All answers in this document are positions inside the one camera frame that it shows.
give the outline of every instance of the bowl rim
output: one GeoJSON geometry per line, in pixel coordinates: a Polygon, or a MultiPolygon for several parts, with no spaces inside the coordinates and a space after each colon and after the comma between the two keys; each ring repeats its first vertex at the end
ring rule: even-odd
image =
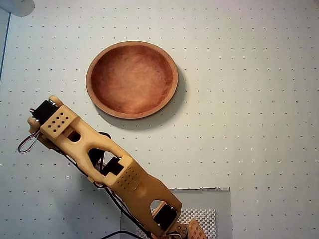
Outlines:
{"type": "Polygon", "coordinates": [[[119,43],[113,44],[113,45],[105,48],[103,51],[101,51],[93,59],[93,61],[91,62],[90,66],[88,68],[87,74],[86,74],[86,90],[87,90],[92,102],[99,109],[104,111],[105,113],[107,113],[111,116],[114,116],[114,117],[122,118],[122,119],[140,119],[140,118],[150,116],[150,115],[154,114],[155,112],[159,111],[172,99],[172,97],[177,89],[177,85],[178,85],[178,70],[177,70],[177,66],[176,66],[174,60],[171,58],[171,56],[166,51],[164,51],[162,48],[160,48],[156,45],[153,45],[151,43],[148,43],[148,42],[143,42],[143,41],[123,41],[123,42],[119,42],[119,43]],[[172,85],[168,91],[168,94],[160,102],[160,104],[158,104],[156,107],[154,107],[148,111],[140,112],[140,113],[123,113],[123,112],[115,111],[115,110],[107,107],[106,105],[104,105],[99,100],[99,98],[95,95],[95,93],[93,91],[92,72],[93,72],[95,65],[101,59],[101,57],[104,56],[107,52],[109,52],[115,48],[122,47],[122,46],[147,46],[147,47],[150,47],[151,49],[153,49],[153,50],[157,51],[159,54],[161,54],[166,59],[166,61],[169,63],[169,66],[172,69],[172,85]]]}

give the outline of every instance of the tan plastic part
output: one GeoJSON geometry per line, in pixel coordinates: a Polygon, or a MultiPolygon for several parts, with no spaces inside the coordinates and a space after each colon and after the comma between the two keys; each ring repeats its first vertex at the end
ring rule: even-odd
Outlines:
{"type": "MultiPolygon", "coordinates": [[[[115,192],[147,231],[152,232],[157,237],[164,235],[163,229],[153,220],[151,203],[154,200],[161,200],[172,206],[178,212],[176,220],[180,215],[182,203],[160,180],[150,176],[111,139],[96,132],[56,96],[50,96],[49,99],[54,101],[59,109],[41,125],[42,135],[39,138],[43,139],[45,143],[51,141],[54,147],[60,148],[69,155],[78,167],[88,175],[91,182],[104,184],[115,192]],[[72,142],[68,138],[73,131],[80,135],[77,142],[72,142]],[[120,158],[119,164],[124,167],[122,171],[118,175],[108,173],[106,176],[97,171],[88,156],[88,152],[92,148],[111,152],[120,158]]],[[[39,123],[35,120],[29,119],[28,123],[30,131],[39,127],[39,123]]]]}
{"type": "Polygon", "coordinates": [[[188,225],[176,222],[169,229],[169,233],[175,233],[175,232],[180,234],[181,238],[186,238],[188,236],[188,225]]]}
{"type": "Polygon", "coordinates": [[[192,219],[188,224],[188,239],[207,239],[198,221],[192,219]]]}

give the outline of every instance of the table surface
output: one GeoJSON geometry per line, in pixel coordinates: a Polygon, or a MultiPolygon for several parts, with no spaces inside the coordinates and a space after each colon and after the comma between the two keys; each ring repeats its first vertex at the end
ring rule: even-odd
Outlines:
{"type": "Polygon", "coordinates": [[[319,4],[313,0],[36,0],[11,16],[0,82],[1,238],[99,238],[119,212],[38,143],[28,109],[57,95],[170,188],[230,188],[233,238],[319,237],[319,4]],[[145,119],[98,111],[93,58],[127,40],[162,47],[180,78],[145,119]]]}

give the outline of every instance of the robotic arm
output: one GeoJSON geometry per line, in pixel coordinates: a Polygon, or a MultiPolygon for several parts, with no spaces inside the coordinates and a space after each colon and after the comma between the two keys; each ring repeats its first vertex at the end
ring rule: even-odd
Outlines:
{"type": "Polygon", "coordinates": [[[154,237],[177,234],[181,239],[207,239],[200,225],[177,222],[182,203],[157,178],[149,175],[108,136],[96,132],[56,96],[50,96],[31,110],[29,132],[49,149],[71,157],[92,183],[110,188],[126,204],[130,213],[154,237]],[[91,150],[108,151],[113,157],[100,171],[91,150]],[[151,203],[162,203],[152,214],[151,203]]]}

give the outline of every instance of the white object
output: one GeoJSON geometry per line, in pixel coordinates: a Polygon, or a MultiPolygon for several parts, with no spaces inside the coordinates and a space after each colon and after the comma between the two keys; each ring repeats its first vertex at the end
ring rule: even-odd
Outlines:
{"type": "Polygon", "coordinates": [[[0,7],[16,16],[29,15],[34,9],[33,0],[0,0],[0,7]]]}

